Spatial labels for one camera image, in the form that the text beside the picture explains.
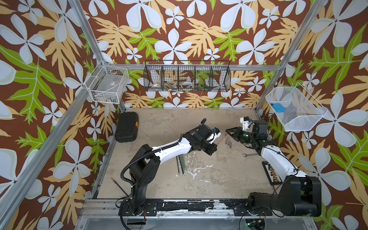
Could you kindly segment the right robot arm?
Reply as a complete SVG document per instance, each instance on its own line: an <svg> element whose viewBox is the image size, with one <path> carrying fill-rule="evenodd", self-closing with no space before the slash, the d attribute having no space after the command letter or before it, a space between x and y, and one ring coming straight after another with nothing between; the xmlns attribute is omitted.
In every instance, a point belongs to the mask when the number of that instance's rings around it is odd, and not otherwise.
<svg viewBox="0 0 368 230"><path fill-rule="evenodd" d="M249 211L281 212L284 216L318 217L322 213L322 183L316 176L309 176L292 163L272 141L268 140L267 123L242 122L242 126L226 129L235 141L255 150L275 170L281 179L279 192L252 192L248 196Z"/></svg>

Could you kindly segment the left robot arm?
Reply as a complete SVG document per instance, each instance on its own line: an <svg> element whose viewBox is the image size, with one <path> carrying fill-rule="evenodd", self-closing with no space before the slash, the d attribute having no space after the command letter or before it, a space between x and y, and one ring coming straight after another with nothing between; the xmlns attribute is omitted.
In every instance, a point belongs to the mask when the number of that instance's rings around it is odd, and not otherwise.
<svg viewBox="0 0 368 230"><path fill-rule="evenodd" d="M141 146L120 173L120 178L129 183L131 188L130 195L125 198L129 212L137 216L144 210L147 186L163 163L193 151L203 151L211 156L217 150L215 140L220 136L218 128L210 128L201 123L168 144L158 147L150 147L148 144Z"/></svg>

